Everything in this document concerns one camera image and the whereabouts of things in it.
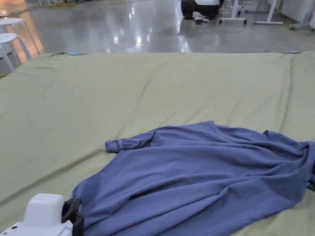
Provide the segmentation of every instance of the mattress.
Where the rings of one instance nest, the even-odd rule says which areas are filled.
[[[37,193],[69,198],[114,154],[104,142],[165,125],[315,141],[315,53],[43,54],[0,80],[0,231]],[[237,235],[313,235],[315,193]]]

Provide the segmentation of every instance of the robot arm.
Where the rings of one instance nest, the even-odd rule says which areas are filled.
[[[83,236],[81,200],[64,201],[61,195],[37,194],[27,204],[24,220],[0,236]]]

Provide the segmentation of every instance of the chair wheel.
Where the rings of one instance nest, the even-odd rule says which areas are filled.
[[[217,16],[217,13],[216,13],[216,12],[210,12],[210,13],[208,14],[208,19],[209,19],[209,20],[213,20],[216,16]]]
[[[192,19],[192,13],[190,13],[190,12],[185,12],[183,15],[184,15],[185,20],[191,20]]]

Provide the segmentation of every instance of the t-shirt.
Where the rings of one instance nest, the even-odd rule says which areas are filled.
[[[230,235],[304,196],[314,142],[213,121],[106,142],[118,153],[82,181],[85,236]]]

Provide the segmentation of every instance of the shirt sleeve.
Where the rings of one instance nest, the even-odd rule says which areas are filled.
[[[132,138],[123,138],[105,143],[106,151],[109,153],[119,153],[123,150],[146,148],[150,146],[154,138],[155,131],[149,131]]]

